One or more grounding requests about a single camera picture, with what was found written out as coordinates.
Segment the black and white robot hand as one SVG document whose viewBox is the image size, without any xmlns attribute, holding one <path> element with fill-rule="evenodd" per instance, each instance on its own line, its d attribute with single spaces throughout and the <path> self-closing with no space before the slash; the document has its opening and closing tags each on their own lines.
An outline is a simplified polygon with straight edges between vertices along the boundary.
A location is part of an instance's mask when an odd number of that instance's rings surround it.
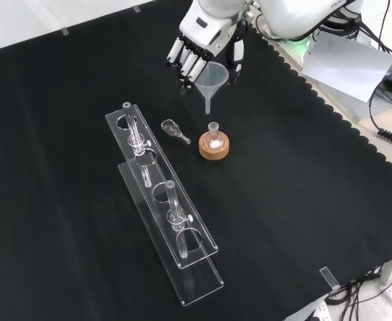
<svg viewBox="0 0 392 321">
<path fill-rule="evenodd" d="M 177 72 L 182 94 L 193 89 L 207 64 L 222 52 L 226 54 L 228 82 L 235 82 L 243 63 L 243 38 L 248 32 L 246 14 L 251 4 L 251 1 L 191 3 L 167 55 L 167 66 Z"/>
</svg>

